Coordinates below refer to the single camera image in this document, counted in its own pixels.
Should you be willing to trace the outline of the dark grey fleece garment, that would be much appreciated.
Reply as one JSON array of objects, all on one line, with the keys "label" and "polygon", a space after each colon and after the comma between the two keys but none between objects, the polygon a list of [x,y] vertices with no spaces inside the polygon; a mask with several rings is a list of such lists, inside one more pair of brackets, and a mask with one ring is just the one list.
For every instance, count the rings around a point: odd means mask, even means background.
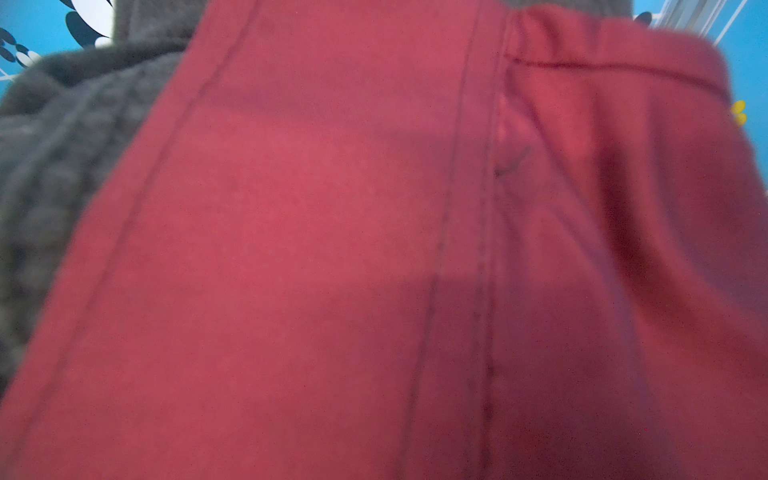
[{"label": "dark grey fleece garment", "polygon": [[647,392],[627,1],[122,1],[1,104],[1,412]]}]

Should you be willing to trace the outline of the maroon red shirt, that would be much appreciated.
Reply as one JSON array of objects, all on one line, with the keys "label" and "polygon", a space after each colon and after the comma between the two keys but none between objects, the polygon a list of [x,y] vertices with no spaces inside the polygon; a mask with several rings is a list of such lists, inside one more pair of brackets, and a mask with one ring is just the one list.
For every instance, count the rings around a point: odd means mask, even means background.
[{"label": "maroon red shirt", "polygon": [[119,1],[1,102],[5,479],[763,479],[767,198],[627,1]]}]

